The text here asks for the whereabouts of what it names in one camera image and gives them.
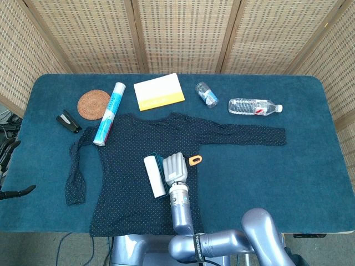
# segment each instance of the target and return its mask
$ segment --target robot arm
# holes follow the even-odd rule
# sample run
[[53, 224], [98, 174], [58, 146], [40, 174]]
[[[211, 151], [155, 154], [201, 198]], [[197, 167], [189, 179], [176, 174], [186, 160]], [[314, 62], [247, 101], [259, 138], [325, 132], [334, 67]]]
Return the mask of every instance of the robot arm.
[[[189, 188], [185, 184], [187, 170], [181, 153], [163, 160], [169, 190], [174, 231], [179, 235], [169, 243], [170, 255], [180, 261], [195, 260], [194, 228], [192, 225]], [[227, 230], [199, 236], [196, 244], [203, 257], [222, 257], [231, 254], [256, 253], [261, 266], [294, 266], [283, 249], [280, 233], [271, 215], [261, 208], [251, 209], [242, 218], [245, 232]]]
[[[294, 266], [283, 249], [282, 239], [271, 215], [261, 208], [244, 214], [242, 227], [200, 236], [203, 257], [256, 253], [260, 266]], [[170, 255], [179, 261], [196, 260], [193, 236], [175, 236], [169, 243]]]

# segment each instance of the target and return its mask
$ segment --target sticky note pad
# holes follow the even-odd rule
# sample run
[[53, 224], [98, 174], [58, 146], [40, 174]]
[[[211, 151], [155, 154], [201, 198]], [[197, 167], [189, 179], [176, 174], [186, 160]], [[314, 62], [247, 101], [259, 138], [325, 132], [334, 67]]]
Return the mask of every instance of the sticky note pad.
[[140, 111], [185, 100], [176, 73], [136, 83], [134, 90]]

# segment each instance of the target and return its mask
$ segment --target teal tablecloth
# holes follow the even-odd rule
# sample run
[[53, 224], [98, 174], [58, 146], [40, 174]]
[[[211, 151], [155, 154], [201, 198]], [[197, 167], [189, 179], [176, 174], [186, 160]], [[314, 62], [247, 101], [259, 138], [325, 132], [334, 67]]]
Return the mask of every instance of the teal tablecloth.
[[[355, 229], [355, 198], [322, 84], [311, 76], [179, 75], [186, 100], [140, 112], [133, 84], [158, 75], [44, 75], [35, 83], [3, 190], [35, 184], [29, 195], [0, 202], [0, 230], [88, 232], [102, 185], [94, 147], [81, 151], [87, 201], [67, 206], [64, 185], [70, 167], [69, 146], [79, 135], [55, 117], [67, 109], [83, 128], [99, 121], [82, 119], [79, 98], [89, 90], [109, 94], [120, 81], [127, 88], [119, 113], [157, 119], [170, 112], [225, 124], [284, 127], [283, 147], [205, 145], [198, 165], [199, 199], [207, 232], [241, 229], [242, 215], [262, 207], [282, 232], [343, 232]], [[206, 82], [219, 98], [208, 109], [195, 92]], [[267, 117], [229, 114], [230, 98], [270, 99], [283, 112]]]

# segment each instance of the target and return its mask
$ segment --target orange tag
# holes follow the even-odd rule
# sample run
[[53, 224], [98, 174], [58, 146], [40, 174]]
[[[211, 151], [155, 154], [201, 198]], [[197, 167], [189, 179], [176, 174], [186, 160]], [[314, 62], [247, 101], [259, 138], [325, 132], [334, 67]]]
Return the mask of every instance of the orange tag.
[[202, 157], [200, 155], [195, 155], [189, 158], [189, 165], [194, 166], [200, 163], [201, 161], [202, 161]]

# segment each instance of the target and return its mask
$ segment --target water bottle cap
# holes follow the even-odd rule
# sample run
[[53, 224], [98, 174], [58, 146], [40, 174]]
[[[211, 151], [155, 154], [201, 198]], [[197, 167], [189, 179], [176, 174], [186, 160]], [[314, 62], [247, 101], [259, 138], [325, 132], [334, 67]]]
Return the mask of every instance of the water bottle cap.
[[275, 111], [276, 111], [276, 112], [282, 112], [282, 105], [281, 105], [281, 104], [277, 104]]

